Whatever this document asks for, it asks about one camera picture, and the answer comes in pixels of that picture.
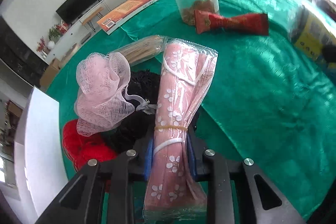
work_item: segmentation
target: pink mesh netting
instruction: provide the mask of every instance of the pink mesh netting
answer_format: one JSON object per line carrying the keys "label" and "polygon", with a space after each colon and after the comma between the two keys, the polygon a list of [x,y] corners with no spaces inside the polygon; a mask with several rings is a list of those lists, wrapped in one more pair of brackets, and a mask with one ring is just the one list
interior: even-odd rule
{"label": "pink mesh netting", "polygon": [[131,71],[126,58],[119,52],[90,54],[77,66],[79,85],[75,112],[79,116],[77,131],[83,136],[108,131],[135,111],[122,96]]}

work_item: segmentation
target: plastic wrapping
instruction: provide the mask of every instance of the plastic wrapping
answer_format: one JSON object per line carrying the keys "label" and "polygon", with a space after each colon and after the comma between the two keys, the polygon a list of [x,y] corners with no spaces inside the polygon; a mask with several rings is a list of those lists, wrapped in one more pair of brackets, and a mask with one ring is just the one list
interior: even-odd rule
{"label": "plastic wrapping", "polygon": [[217,52],[171,40],[162,62],[152,171],[144,203],[146,221],[193,219],[206,212],[206,194],[189,171],[186,131],[205,97]]}
{"label": "plastic wrapping", "polygon": [[335,29],[318,13],[303,5],[292,12],[289,23],[289,40],[317,63],[336,84],[336,60],[325,59],[325,49],[336,46]]}
{"label": "plastic wrapping", "polygon": [[151,35],[118,48],[113,52],[120,52],[125,56],[130,66],[134,66],[162,52],[169,39],[160,35]]}

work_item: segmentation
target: green plant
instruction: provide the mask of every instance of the green plant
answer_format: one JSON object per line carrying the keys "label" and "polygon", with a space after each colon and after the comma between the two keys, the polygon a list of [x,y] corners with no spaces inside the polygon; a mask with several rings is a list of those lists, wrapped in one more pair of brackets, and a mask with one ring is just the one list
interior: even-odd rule
{"label": "green plant", "polygon": [[55,26],[49,29],[49,40],[52,40],[52,38],[59,38],[60,36],[61,33]]}

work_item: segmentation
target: metal screw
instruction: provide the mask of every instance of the metal screw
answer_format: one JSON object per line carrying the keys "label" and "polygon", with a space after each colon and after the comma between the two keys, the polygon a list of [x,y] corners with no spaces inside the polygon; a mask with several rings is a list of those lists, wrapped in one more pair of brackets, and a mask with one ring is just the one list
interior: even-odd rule
{"label": "metal screw", "polygon": [[129,156],[129,157],[133,157],[133,156],[135,156],[136,154],[137,154],[137,152],[136,152],[135,150],[133,150],[133,149],[128,150],[128,151],[126,152],[126,155]]}
{"label": "metal screw", "polygon": [[253,161],[252,159],[250,159],[250,158],[246,158],[246,159],[244,160],[244,163],[245,163],[246,165],[248,165],[248,166],[251,166],[251,165],[253,165],[254,161]]}
{"label": "metal screw", "polygon": [[213,156],[215,154],[215,152],[212,149],[207,149],[207,150],[204,151],[204,153],[207,156]]}
{"label": "metal screw", "polygon": [[95,166],[98,163],[98,161],[96,159],[90,159],[87,164],[90,166]]}

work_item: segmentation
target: tv stand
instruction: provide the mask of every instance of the tv stand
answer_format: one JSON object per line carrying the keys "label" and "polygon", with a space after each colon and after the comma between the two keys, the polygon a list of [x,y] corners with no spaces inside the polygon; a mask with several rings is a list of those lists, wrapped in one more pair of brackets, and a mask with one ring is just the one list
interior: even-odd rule
{"label": "tv stand", "polygon": [[50,64],[54,58],[62,60],[74,44],[80,43],[90,32],[92,34],[96,32],[98,27],[96,21],[100,16],[103,17],[125,1],[126,0],[101,0],[94,5],[85,12],[81,18],[74,22],[67,32],[58,40],[55,47],[47,55],[45,62]]}

